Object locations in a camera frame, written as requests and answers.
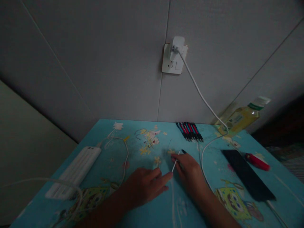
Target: bottle cap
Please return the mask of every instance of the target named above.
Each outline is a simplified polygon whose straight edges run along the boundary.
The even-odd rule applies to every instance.
[[[271,102],[271,99],[267,97],[257,97],[253,102],[251,102],[248,107],[255,109],[255,110],[261,110],[267,105],[269,102]]]

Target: wall outlet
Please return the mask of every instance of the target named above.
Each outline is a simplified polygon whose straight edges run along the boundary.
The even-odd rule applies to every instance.
[[[186,59],[188,47],[184,46],[181,52],[184,59]],[[181,58],[178,58],[177,61],[171,61],[169,58],[170,44],[166,43],[164,46],[164,55],[162,60],[162,72],[171,73],[171,74],[181,74],[184,67],[184,62]]]

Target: cotton swab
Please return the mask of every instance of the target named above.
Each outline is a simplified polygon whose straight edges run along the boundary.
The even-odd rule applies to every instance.
[[[173,173],[173,170],[174,170],[174,168],[175,168],[176,162],[177,162],[177,160],[175,160],[175,162],[174,162],[174,166],[173,166],[172,171],[171,171],[172,173]]]

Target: table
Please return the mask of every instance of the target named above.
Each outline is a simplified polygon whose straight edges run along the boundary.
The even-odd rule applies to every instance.
[[[59,178],[71,161],[85,146],[96,146],[108,135],[127,138],[129,158],[126,164],[126,178],[138,167],[155,168],[162,173],[171,171],[173,163],[170,154],[181,149],[187,151],[200,162],[200,154],[206,143],[216,138],[216,126],[197,124],[204,142],[186,141],[175,123],[99,120],[77,148],[65,160],[52,178]],[[81,209],[96,206],[113,193],[120,183],[126,158],[126,147],[122,140],[104,140],[102,151],[80,187],[85,194]],[[253,167],[257,175],[276,196],[273,201],[289,227],[303,227],[304,185],[280,162],[267,152],[246,131],[232,139],[220,138],[208,146],[204,153],[203,166],[206,177],[215,195],[222,201],[232,216],[243,227],[280,227],[279,221],[263,202],[254,201],[231,166],[221,153],[221,149],[237,149],[264,158],[271,166],[270,171]],[[12,224],[16,227],[61,227],[75,209],[77,199],[61,201],[46,199],[45,193],[53,183],[47,182],[39,193]],[[205,227],[206,223],[194,203],[184,192],[174,171],[168,182],[169,191],[146,205],[130,211],[118,227]],[[78,213],[76,221],[86,215]]]

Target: pen bundle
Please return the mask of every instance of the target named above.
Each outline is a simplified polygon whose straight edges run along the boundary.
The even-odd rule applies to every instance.
[[[195,123],[180,122],[176,126],[183,134],[184,138],[189,142],[203,142],[204,139],[197,129]]]

